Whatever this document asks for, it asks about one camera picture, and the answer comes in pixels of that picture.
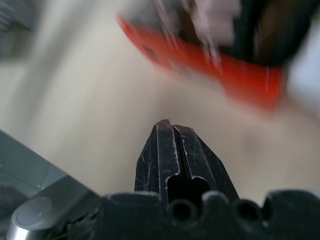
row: orange object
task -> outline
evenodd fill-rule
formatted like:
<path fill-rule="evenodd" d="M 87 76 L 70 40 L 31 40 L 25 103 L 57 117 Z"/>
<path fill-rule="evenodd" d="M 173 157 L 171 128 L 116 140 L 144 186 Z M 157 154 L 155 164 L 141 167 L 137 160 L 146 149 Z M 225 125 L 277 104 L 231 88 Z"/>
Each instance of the orange object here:
<path fill-rule="evenodd" d="M 282 96 L 283 74 L 280 67 L 262 67 L 221 54 L 220 67 L 213 66 L 203 50 L 165 36 L 152 29 L 133 26 L 124 19 L 118 22 L 131 42 L 153 63 L 175 71 L 175 65 L 190 68 L 219 80 L 225 93 L 233 98 L 267 110 L 274 110 Z"/>

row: blurry object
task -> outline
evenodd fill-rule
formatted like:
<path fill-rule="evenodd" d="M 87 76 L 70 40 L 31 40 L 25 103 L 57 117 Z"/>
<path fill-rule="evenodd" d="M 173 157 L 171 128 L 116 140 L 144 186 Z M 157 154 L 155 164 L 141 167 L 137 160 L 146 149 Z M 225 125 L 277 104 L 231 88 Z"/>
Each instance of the blurry object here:
<path fill-rule="evenodd" d="M 151 1 L 140 0 L 139 5 L 134 4 L 129 8 L 129 12 L 122 12 L 119 24 L 132 43 L 154 64 L 176 73 L 185 72 L 186 75 L 190 75 L 194 72 L 203 76 L 203 79 L 208 79 L 208 82 L 218 81 L 218 85 L 221 86 L 219 92 L 258 107 L 273 110 L 283 93 L 281 68 L 259 67 L 220 54 L 217 49 L 217 46 L 226 46 L 230 52 L 237 55 L 237 49 L 241 49 L 241 46 L 246 44 L 245 34 L 237 36 L 235 33 L 241 33 L 242 24 L 253 22 L 253 15 L 256 15 L 249 12 L 260 7 L 254 2 L 258 1 L 179 0 L 176 2 L 173 0 L 171 7 L 168 7 L 167 0 L 164 0 L 163 5 L 166 6 L 168 15 L 166 19 L 168 20 L 170 16 L 168 12 L 173 10 L 180 16 L 179 34 L 174 31 L 174 34 L 170 35 L 171 38 L 175 38 L 174 41 L 178 47 L 172 47 L 168 42 L 168 36 L 162 30 L 162 21 L 160 18 L 156 20 L 158 14 L 154 14 L 157 11 Z M 233 22 L 236 18 L 242 18 L 241 13 L 246 15 L 234 25 L 237 27 L 235 29 Z M 246 33 L 250 30 L 253 33 L 253 25 L 246 29 Z M 237 56 L 241 59 L 242 52 L 239 51 L 239 53 Z"/>
<path fill-rule="evenodd" d="M 254 33 L 254 62 L 282 65 L 305 37 L 319 0 L 268 0 Z"/>
<path fill-rule="evenodd" d="M 66 176 L 38 192 L 12 214 L 6 240 L 43 240 L 66 221 L 86 215 L 100 197 Z"/>
<path fill-rule="evenodd" d="M 234 41 L 229 47 L 220 48 L 231 57 L 251 62 L 253 35 L 267 0 L 241 0 L 241 15 L 234 19 Z"/>
<path fill-rule="evenodd" d="M 0 0 L 0 31 L 8 31 L 12 24 L 32 30 L 35 23 L 36 12 L 24 0 Z"/>
<path fill-rule="evenodd" d="M 15 187 L 0 182 L 0 238 L 5 237 L 10 225 L 11 215 L 17 207 L 28 200 Z"/>
<path fill-rule="evenodd" d="M 289 69 L 288 94 L 320 118 L 320 10 Z"/>
<path fill-rule="evenodd" d="M 157 66 L 172 72 L 177 72 L 176 66 L 183 66 L 187 74 L 193 71 L 206 76 L 208 81 L 219 81 L 229 97 L 265 110 L 274 110 L 282 97 L 281 68 L 260 67 L 224 54 L 220 55 L 217 67 L 208 63 L 204 51 L 196 45 L 177 38 L 180 47 L 170 47 L 161 32 L 133 25 L 123 18 L 119 24 L 132 43 Z"/>
<path fill-rule="evenodd" d="M 191 6 L 187 5 L 186 7 L 181 9 L 179 13 L 180 21 L 182 24 L 180 37 L 182 40 L 186 41 L 187 43 L 191 43 L 193 45 L 201 47 L 202 43 L 197 36 L 194 23 L 192 22 L 192 19 L 190 16 L 190 10 L 191 10 Z"/>
<path fill-rule="evenodd" d="M 240 13 L 240 0 L 195 0 L 191 13 L 195 32 L 215 65 L 220 62 L 219 47 L 234 42 L 234 18 Z"/>
<path fill-rule="evenodd" d="M 25 0 L 0 0 L 0 56 L 19 57 L 36 27 L 37 12 Z"/>
<path fill-rule="evenodd" d="M 178 8 L 175 4 L 172 4 L 174 0 L 153 0 L 157 9 L 157 14 L 161 20 L 162 30 L 169 44 L 173 44 L 175 47 L 177 43 L 175 38 L 181 29 L 179 22 Z"/>

